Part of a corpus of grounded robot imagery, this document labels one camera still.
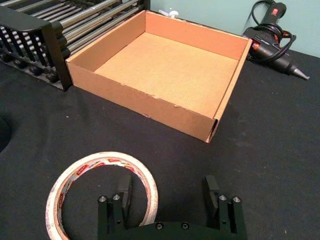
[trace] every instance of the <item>masking tape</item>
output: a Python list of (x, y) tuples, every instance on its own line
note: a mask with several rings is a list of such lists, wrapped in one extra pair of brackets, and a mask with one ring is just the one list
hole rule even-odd
[(69, 166), (53, 185), (45, 209), (45, 225), (51, 240), (70, 240), (62, 224), (62, 206), (72, 184), (87, 171), (114, 165), (134, 172), (142, 181), (146, 196), (147, 208), (140, 226), (152, 224), (158, 210), (158, 191), (156, 182), (146, 168), (136, 158), (120, 152), (99, 152), (86, 156)]

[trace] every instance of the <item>open cardboard box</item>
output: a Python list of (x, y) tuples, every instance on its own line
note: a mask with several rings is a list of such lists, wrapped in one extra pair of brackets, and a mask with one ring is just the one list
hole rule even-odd
[(251, 40), (141, 11), (66, 60), (73, 84), (210, 142)]

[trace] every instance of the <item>black table surface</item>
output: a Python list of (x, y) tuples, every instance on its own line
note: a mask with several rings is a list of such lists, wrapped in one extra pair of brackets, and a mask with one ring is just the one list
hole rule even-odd
[[(240, 196), (250, 240), (320, 239), (320, 59), (292, 52), (308, 81), (246, 62), (211, 143), (72, 86), (67, 92), (0, 64), (0, 116), (12, 139), (0, 153), (0, 239), (49, 239), (48, 194), (87, 155), (134, 156), (152, 173), (157, 221), (205, 225), (201, 181), (215, 175)], [(69, 190), (62, 219), (72, 240), (97, 239), (97, 198), (129, 170), (99, 167)], [(128, 225), (146, 210), (133, 176)]]

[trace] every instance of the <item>screw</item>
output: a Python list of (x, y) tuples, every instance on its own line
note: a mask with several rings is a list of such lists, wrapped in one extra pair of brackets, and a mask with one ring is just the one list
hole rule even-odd
[(182, 228), (183, 230), (187, 230), (187, 229), (189, 228), (189, 224), (186, 223), (186, 222), (183, 222), (183, 223), (181, 224), (181, 228)]
[(235, 196), (233, 198), (233, 201), (235, 201), (236, 203), (240, 203), (241, 202), (240, 198), (238, 198), (237, 196)]
[(113, 196), (113, 200), (119, 200), (119, 199), (120, 199), (120, 196), (118, 194)]
[(225, 195), (220, 195), (220, 196), (219, 196), (219, 199), (220, 199), (220, 200), (222, 200), (222, 201), (227, 200), (227, 198), (226, 198), (226, 196), (225, 196)]
[(158, 230), (161, 230), (161, 229), (164, 228), (164, 225), (163, 225), (161, 222), (157, 222), (157, 223), (155, 224), (155, 228), (158, 229)]
[(107, 198), (105, 197), (105, 196), (101, 196), (100, 198), (99, 198), (99, 202), (100, 203), (103, 203), (103, 202), (105, 202), (107, 200)]

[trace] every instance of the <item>light blue wall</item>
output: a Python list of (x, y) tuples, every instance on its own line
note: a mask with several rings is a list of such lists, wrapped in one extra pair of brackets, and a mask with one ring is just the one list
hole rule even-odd
[[(256, 0), (151, 0), (151, 10), (176, 10), (179, 18), (241, 35), (247, 27), (256, 24), (250, 18)], [(282, 29), (297, 36), (291, 49), (320, 57), (320, 0), (281, 0), (287, 11), (280, 19)], [(265, 14), (263, 4), (255, 15), (261, 20)]]

